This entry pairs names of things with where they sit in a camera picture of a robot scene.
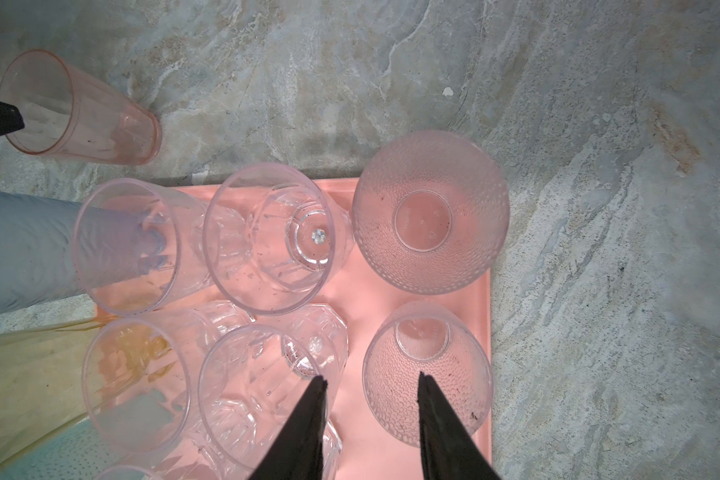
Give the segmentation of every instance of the tray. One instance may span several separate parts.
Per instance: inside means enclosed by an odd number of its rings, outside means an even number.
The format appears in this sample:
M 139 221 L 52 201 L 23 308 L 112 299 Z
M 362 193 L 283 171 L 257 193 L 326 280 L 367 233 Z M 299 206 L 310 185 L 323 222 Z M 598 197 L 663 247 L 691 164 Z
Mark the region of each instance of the tray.
M 317 185 L 347 211 L 352 207 L 357 182 L 357 178 L 316 180 Z M 216 185 L 177 187 L 205 201 L 211 200 L 216 188 Z M 455 313 L 490 358 L 490 272 L 456 292 L 423 297 L 386 283 L 355 247 L 344 268 L 311 301 L 329 304 L 349 328 L 349 358 L 331 411 L 331 420 L 343 441 L 337 480 L 422 478 L 419 449 L 400 442 L 376 422 L 362 390 L 362 361 L 376 329 L 394 309 L 419 298 L 440 303 Z M 169 308 L 211 300 L 223 300 L 215 286 L 178 300 Z M 492 462 L 491 413 L 473 439 L 483 456 Z

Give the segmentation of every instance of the marble surface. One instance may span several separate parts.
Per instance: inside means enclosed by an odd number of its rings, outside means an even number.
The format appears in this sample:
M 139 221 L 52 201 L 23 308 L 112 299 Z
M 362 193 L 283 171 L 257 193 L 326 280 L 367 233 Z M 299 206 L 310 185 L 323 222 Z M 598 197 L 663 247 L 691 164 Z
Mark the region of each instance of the marble surface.
M 510 186 L 499 473 L 720 478 L 720 1 L 0 0 L 0 75 L 34 47 L 154 111 L 163 149 L 122 168 L 0 139 L 4 191 L 82 200 L 260 160 L 353 176 L 410 130 L 469 135 Z

